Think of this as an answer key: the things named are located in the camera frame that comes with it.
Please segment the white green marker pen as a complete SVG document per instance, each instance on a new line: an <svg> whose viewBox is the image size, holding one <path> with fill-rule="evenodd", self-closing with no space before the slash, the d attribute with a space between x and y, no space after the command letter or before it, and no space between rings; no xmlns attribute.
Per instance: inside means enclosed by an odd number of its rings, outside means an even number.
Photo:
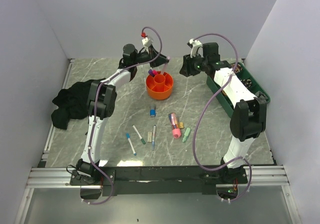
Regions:
<svg viewBox="0 0 320 224"><path fill-rule="evenodd" d="M140 141L142 142L143 145L146 144L146 141L144 140L144 138L142 137L142 135L140 134L140 132L138 131L137 127L135 125L132 125L132 128L134 129L134 131L136 132L136 134L138 135Z"/></svg>

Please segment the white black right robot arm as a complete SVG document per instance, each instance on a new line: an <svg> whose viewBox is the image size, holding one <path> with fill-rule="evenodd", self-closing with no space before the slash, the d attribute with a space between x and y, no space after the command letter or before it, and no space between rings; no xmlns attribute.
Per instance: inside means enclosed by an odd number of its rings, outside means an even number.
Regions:
<svg viewBox="0 0 320 224"><path fill-rule="evenodd" d="M232 138L221 160L223 167L218 170L218 176L223 183L235 183L246 175L244 157L266 129L267 103L245 87L235 74L235 65L220 60L217 43L203 44L190 39L188 46L191 52L183 57L180 74L189 77L206 73L220 87L218 92L224 92L233 106L229 125Z"/></svg>

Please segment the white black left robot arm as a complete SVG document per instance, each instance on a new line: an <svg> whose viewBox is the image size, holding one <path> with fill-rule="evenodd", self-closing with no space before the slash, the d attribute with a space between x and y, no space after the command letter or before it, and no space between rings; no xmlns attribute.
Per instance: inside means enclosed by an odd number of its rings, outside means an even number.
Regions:
<svg viewBox="0 0 320 224"><path fill-rule="evenodd" d="M115 110L117 91L133 80L139 65L150 64L159 67L169 63L170 58L151 45L138 51L133 44L123 47L122 58L114 74L90 86L87 99L88 132L84 150L71 172L70 184L96 185L104 180L99 167L103 133L108 119Z"/></svg>

